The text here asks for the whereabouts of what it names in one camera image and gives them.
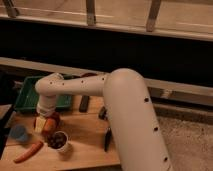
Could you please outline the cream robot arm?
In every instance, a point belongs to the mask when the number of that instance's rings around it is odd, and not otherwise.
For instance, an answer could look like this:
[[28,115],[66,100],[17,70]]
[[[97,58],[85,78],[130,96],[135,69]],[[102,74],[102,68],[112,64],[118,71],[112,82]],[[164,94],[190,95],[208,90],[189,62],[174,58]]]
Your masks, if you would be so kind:
[[65,80],[53,73],[38,80],[37,112],[50,116],[61,94],[101,96],[123,171],[174,171],[145,79],[121,68]]

